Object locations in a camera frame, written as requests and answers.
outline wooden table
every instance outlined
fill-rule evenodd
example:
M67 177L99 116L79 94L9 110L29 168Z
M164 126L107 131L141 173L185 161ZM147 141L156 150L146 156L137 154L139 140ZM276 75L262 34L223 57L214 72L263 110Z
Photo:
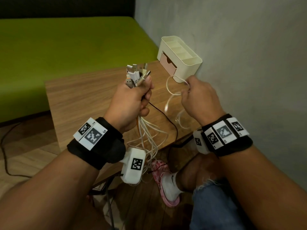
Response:
M164 106L170 97L166 89L166 80L169 74L162 67L159 61L148 64L151 70L151 77L155 84L152 90L150 102L160 110L164 111ZM45 82L49 106L52 114L56 136L59 147L63 151L66 145L72 140L72 135L82 126L89 117L94 119L103 116L106 112L117 84L124 82L126 78L126 68L108 69L93 73L63 77ZM186 88L185 83L176 83L173 79L169 80L169 89L173 92ZM175 141L176 130L174 126L158 110L148 105L149 115L147 121L157 125L161 130L169 133L169 137L161 148L166 147ZM185 137L199 127L199 124L183 113L181 124L189 126L190 129L183 129L175 122L175 118L183 109L181 97L174 97L167 111L167 116L178 127L178 139ZM124 133L125 142L139 137L136 127ZM161 143L165 135L160 133L154 139L157 144ZM119 172L122 163L106 164L99 173L95 184L105 180L109 176Z

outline forearm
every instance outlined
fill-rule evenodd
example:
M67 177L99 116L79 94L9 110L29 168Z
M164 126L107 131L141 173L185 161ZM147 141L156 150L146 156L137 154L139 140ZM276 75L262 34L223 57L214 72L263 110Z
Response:
M63 151L0 201L0 229L66 228L97 176L97 169Z
M244 211L259 229L307 228L307 194L256 147L220 157Z

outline green cushion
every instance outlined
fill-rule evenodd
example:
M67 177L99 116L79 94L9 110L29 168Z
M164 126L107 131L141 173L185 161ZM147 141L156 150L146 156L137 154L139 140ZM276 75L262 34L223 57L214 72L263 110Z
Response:
M0 19L0 122L48 110L46 80L150 62L157 53L130 17Z

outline left hand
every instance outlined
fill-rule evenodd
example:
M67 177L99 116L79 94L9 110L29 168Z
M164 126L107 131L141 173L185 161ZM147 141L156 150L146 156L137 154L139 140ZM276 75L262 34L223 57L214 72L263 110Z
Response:
M119 84L103 117L121 133L131 130L136 126L138 115L144 117L149 114L149 109L146 106L149 103L153 88L151 76L148 76L143 84L138 87L129 88L126 81Z

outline ripped jeans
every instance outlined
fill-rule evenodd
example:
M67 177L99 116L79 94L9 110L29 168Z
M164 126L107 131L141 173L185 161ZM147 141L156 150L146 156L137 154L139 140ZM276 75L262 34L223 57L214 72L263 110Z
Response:
M256 229L236 199L227 179L207 182L193 194L190 230Z

